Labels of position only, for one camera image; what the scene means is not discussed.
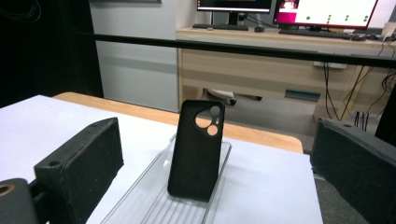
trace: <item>computer monitor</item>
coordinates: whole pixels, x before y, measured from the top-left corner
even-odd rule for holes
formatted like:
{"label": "computer monitor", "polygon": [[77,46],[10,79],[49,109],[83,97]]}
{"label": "computer monitor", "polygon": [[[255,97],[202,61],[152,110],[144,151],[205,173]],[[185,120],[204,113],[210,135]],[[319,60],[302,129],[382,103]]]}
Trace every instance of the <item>computer monitor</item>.
{"label": "computer monitor", "polygon": [[229,24],[237,24],[238,13],[269,14],[272,0],[197,0],[198,11],[229,12]]}
{"label": "computer monitor", "polygon": [[377,0],[277,0],[274,24],[366,29]]}

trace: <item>clear plastic tray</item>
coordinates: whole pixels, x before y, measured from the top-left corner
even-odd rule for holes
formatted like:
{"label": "clear plastic tray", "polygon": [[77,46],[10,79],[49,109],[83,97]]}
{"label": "clear plastic tray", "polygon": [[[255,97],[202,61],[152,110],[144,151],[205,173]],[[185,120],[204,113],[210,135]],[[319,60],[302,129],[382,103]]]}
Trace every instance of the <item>clear plastic tray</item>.
{"label": "clear plastic tray", "polygon": [[137,179],[102,223],[212,223],[225,182],[230,143],[221,144],[219,178],[208,203],[168,194],[175,138]]}

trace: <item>phone case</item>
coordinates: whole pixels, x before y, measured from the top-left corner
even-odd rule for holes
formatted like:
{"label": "phone case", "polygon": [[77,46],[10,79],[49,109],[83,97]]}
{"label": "phone case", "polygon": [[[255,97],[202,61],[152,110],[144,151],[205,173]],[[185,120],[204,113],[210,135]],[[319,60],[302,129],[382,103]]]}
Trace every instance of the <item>phone case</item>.
{"label": "phone case", "polygon": [[170,195],[209,201],[219,175],[224,109],[220,102],[183,103],[167,188]]}

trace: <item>black cable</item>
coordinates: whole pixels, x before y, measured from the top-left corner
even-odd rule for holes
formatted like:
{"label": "black cable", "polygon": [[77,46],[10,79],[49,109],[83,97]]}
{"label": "black cable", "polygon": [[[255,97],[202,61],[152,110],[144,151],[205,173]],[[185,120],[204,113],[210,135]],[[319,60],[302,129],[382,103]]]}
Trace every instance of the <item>black cable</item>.
{"label": "black cable", "polygon": [[250,17],[250,18],[252,18],[252,19],[254,20],[254,21],[251,21],[251,20],[249,20],[248,18],[246,18],[247,21],[256,22],[257,24],[259,24],[259,22],[260,22],[261,24],[264,24],[264,25],[266,25],[266,26],[273,27],[273,28],[277,28],[277,26],[275,26],[275,25],[268,24],[268,23],[266,23],[266,22],[264,22],[264,21],[262,21],[262,20],[257,20],[257,18],[254,18],[253,16],[249,15],[248,13],[247,13],[247,16]]}
{"label": "black cable", "polygon": [[[382,94],[378,97],[378,99],[376,99],[376,100],[370,105],[370,107],[369,107],[368,110],[366,111],[367,114],[370,112],[371,108],[372,108],[378,101],[380,101],[380,100],[382,99],[382,97],[384,97],[384,95],[385,95],[385,93],[386,93],[387,91],[392,91],[392,87],[389,87],[388,85],[390,85],[390,83],[391,83],[391,82],[393,81],[393,79],[395,78],[395,74],[389,74],[390,71],[391,71],[391,69],[389,69],[389,72],[388,72],[387,76],[384,77],[384,79],[382,79],[382,85],[383,85],[382,88],[384,89],[384,91],[383,91]],[[390,80],[389,84],[387,83],[386,86],[384,87],[384,80],[388,80],[389,77],[392,77],[392,79]]]}
{"label": "black cable", "polygon": [[376,55],[376,57],[378,57],[382,51],[384,50],[384,41],[381,42],[381,50],[379,51],[379,53]]}
{"label": "black cable", "polygon": [[26,22],[26,23],[35,22],[38,21],[41,17],[41,6],[38,3],[38,1],[35,0],[32,6],[30,7],[30,9],[26,12],[12,13],[12,12],[7,12],[2,8],[0,8],[0,15],[12,21]]}
{"label": "black cable", "polygon": [[[347,99],[347,102],[348,102],[348,103],[350,102],[350,99],[352,98],[352,92],[355,91],[356,87],[358,86],[358,83],[362,80],[362,78],[361,78],[361,80],[359,80],[359,77],[361,76],[361,73],[362,73],[362,72],[363,72],[363,66],[361,67],[361,70],[359,71],[358,79],[356,79],[356,82],[355,82],[355,84],[353,85],[352,90],[351,90],[351,91],[349,92],[349,94],[344,98],[344,101],[343,101],[344,105],[345,105],[345,99],[346,99],[348,96],[349,96],[349,98]],[[346,111],[347,111],[347,107],[344,108],[342,117],[344,116],[344,114],[346,113]]]}
{"label": "black cable", "polygon": [[325,79],[325,84],[326,84],[326,111],[327,111],[327,114],[329,115],[329,118],[331,119],[332,117],[330,116],[328,103],[327,103],[327,99],[329,98],[329,101],[332,105],[332,111],[334,112],[335,116],[337,117],[337,120],[340,120],[338,118],[337,111],[335,111],[334,104],[332,103],[332,97],[330,96],[330,92],[329,92],[329,74],[330,74],[329,67],[330,67],[329,63],[323,63],[324,79]]}
{"label": "black cable", "polygon": [[361,113],[361,129],[364,131],[364,112]]}
{"label": "black cable", "polygon": [[383,108],[373,119],[377,119],[382,113],[384,113],[385,108]]}
{"label": "black cable", "polygon": [[323,63],[324,83],[325,83],[325,87],[326,87],[325,106],[326,106],[327,115],[329,116],[330,119],[332,119],[332,116],[330,115],[330,112],[329,112],[329,107],[327,106],[327,99],[328,99],[327,94],[329,92],[327,91],[327,89],[328,89],[328,79],[327,79],[327,74],[326,74],[326,64],[327,63]]}
{"label": "black cable", "polygon": [[355,127],[359,127],[359,120],[360,120],[361,113],[358,111],[355,115]]}
{"label": "black cable", "polygon": [[388,44],[391,48],[393,48],[393,53],[392,53],[392,58],[393,58],[393,56],[395,56],[396,48],[394,48],[394,47],[391,45],[391,43],[389,43],[389,42],[387,42],[387,44]]}
{"label": "black cable", "polygon": [[366,123],[364,124],[364,131],[365,132],[367,132],[367,124],[368,124],[368,121],[369,121],[369,115],[370,115],[369,113],[366,114]]}
{"label": "black cable", "polygon": [[367,75],[369,75],[369,73],[371,73],[371,72],[373,71],[373,69],[374,69],[373,67],[370,67],[369,70],[367,71],[367,73],[366,73],[361,79],[359,79],[359,80],[357,80],[357,81],[355,82],[355,84],[354,84],[352,90],[346,95],[346,97],[344,97],[344,100],[343,100],[344,104],[345,104],[345,100],[347,99],[347,97],[348,97],[350,94],[352,94],[352,92],[355,90],[356,86],[357,86],[361,81],[363,81],[364,78],[367,77]]}

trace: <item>keyboard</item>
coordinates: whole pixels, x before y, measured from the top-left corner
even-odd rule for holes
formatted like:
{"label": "keyboard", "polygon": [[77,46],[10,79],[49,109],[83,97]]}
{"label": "keyboard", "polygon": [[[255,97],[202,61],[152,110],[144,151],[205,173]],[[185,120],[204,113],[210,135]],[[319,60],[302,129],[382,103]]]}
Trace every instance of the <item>keyboard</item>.
{"label": "keyboard", "polygon": [[214,30],[239,30],[248,31],[246,25],[229,25],[229,24],[201,24],[197,23],[192,26],[192,28],[198,29],[214,29]]}
{"label": "keyboard", "polygon": [[328,37],[338,39],[350,39],[352,34],[348,33],[336,33],[327,31],[309,31],[309,30],[280,30],[281,35],[305,35],[314,37]]}

